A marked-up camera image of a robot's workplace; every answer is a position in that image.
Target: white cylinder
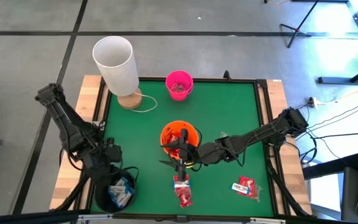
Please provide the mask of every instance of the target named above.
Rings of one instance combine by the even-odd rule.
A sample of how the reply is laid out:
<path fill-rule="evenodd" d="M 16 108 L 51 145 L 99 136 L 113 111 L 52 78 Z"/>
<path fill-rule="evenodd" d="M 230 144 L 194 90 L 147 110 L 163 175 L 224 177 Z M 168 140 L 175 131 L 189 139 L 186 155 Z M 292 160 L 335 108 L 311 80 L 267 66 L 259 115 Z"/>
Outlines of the white cylinder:
<path fill-rule="evenodd" d="M 139 86 L 131 43 L 117 36 L 105 37 L 95 44 L 92 56 L 111 93 L 127 96 Z"/>

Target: wooden lamp base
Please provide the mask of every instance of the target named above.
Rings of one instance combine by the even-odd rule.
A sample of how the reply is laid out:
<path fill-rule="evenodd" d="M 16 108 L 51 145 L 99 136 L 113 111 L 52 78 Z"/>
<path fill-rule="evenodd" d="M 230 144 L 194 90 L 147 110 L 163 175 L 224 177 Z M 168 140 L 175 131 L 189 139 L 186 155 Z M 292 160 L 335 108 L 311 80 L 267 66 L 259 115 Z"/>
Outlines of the wooden lamp base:
<path fill-rule="evenodd" d="M 139 88 L 135 92 L 142 94 Z M 142 95 L 138 95 L 136 93 L 129 96 L 117 96 L 117 101 L 124 109 L 135 109 L 142 103 Z"/>

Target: wooden table edge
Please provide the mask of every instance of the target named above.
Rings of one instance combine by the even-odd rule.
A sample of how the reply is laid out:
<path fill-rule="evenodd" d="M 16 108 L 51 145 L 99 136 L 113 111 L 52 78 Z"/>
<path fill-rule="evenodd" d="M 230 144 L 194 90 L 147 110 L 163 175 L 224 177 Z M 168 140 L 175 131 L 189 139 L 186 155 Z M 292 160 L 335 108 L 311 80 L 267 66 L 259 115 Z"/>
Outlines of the wooden table edge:
<path fill-rule="evenodd" d="M 100 87 L 101 75 L 85 75 L 81 86 L 80 94 L 78 96 L 75 111 L 85 120 L 92 121 L 94 108 L 96 106 L 96 99 L 98 97 Z M 287 108 L 287 100 L 285 98 L 283 83 L 281 80 L 267 80 L 268 96 L 272 108 L 273 117 L 277 117 L 282 110 Z M 263 88 L 260 86 L 259 89 L 260 103 L 262 107 L 262 115 L 264 123 L 268 123 L 267 119 L 267 107 L 265 104 L 265 96 Z M 102 102 L 98 115 L 98 121 L 101 120 L 106 105 L 106 98 L 108 95 L 108 89 L 105 88 L 102 95 Z M 295 143 L 293 138 L 287 138 L 287 141 Z M 283 145 L 280 150 L 280 157 L 282 160 L 282 167 L 284 172 L 284 178 L 286 186 L 295 198 L 295 200 L 302 206 L 302 208 L 311 214 L 311 207 L 308 199 L 307 189 L 305 180 L 303 178 L 302 168 L 298 158 L 297 150 L 289 145 Z M 80 178 L 80 172 L 70 165 L 67 156 L 64 155 L 62 164 L 59 169 L 57 181 L 52 195 L 50 203 L 50 209 L 58 207 L 64 199 L 74 189 L 76 183 Z M 84 186 L 83 193 L 81 196 L 80 208 L 86 207 L 86 201 L 88 197 L 88 189 L 90 183 Z M 275 195 L 277 199 L 277 207 L 279 214 L 284 214 L 281 193 L 278 187 L 275 185 Z"/>

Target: red wrapper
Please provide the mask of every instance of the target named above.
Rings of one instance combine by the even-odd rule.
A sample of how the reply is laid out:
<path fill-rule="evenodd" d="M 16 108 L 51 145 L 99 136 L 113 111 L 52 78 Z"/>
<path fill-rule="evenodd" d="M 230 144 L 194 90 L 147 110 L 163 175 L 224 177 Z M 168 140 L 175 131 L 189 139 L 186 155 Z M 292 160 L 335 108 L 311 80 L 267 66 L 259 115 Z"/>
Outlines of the red wrapper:
<path fill-rule="evenodd" d="M 193 204 L 190 201 L 191 198 L 191 190 L 189 184 L 189 175 L 186 175 L 185 181 L 178 181 L 178 176 L 173 176 L 173 187 L 175 188 L 175 194 L 180 199 L 180 206 L 185 208 Z"/>
<path fill-rule="evenodd" d="M 253 197 L 255 194 L 255 180 L 248 177 L 240 177 L 239 185 L 243 185 L 248 188 L 249 194 L 238 192 L 239 195 L 247 197 Z"/>
<path fill-rule="evenodd" d="M 169 140 L 168 140 L 168 143 L 171 143 L 171 142 L 176 141 L 179 137 L 181 137 L 180 134 L 179 134 L 179 135 L 175 135 L 175 134 L 170 133 L 170 134 L 168 135 L 168 139 L 169 139 Z M 179 149 L 172 149 L 171 155 L 172 155 L 172 156 L 179 156 Z"/>

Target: wooden table frame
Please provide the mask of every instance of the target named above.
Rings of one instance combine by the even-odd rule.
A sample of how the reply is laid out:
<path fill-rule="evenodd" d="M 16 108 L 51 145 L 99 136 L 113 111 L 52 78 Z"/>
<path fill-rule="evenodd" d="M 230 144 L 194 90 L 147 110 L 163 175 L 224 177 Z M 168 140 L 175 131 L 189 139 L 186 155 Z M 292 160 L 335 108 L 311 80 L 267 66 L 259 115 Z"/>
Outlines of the wooden table frame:
<path fill-rule="evenodd" d="M 258 83 L 260 84 L 258 91 L 262 116 L 263 121 L 266 124 L 272 118 L 277 117 L 282 112 L 282 110 L 288 106 L 285 99 L 283 84 L 280 80 L 258 80 Z M 100 89 L 100 84 L 100 75 L 84 76 L 75 111 L 85 121 L 101 121 L 103 118 L 108 97 L 108 89 Z M 96 108 L 96 99 L 98 98 L 98 95 L 101 95 L 102 97 L 99 108 Z M 295 140 L 289 136 L 287 136 L 287 141 L 293 144 L 295 143 Z M 301 207 L 306 212 L 311 214 L 311 207 L 298 157 L 298 151 L 293 146 L 284 144 L 280 150 L 280 158 L 285 185 L 293 195 L 294 199 L 301 205 Z M 276 160 L 271 158 L 271 161 L 273 166 L 277 169 Z M 75 185 L 78 183 L 80 175 L 80 171 L 72 168 L 67 159 L 67 156 L 63 155 L 57 182 L 53 191 L 52 201 L 50 203 L 51 209 L 58 207 L 70 194 Z M 274 193 L 277 201 L 277 212 L 278 214 L 286 214 L 286 210 L 288 210 L 288 204 L 285 205 L 285 203 L 283 203 L 279 188 L 275 183 L 274 186 Z M 81 200 L 77 200 L 76 202 L 78 208 L 84 209 L 86 207 L 89 188 L 90 182 L 88 181 L 88 183 L 84 186 L 83 193 L 81 194 Z M 292 215 L 295 214 L 292 209 L 287 211 L 287 214 L 289 212 Z"/>

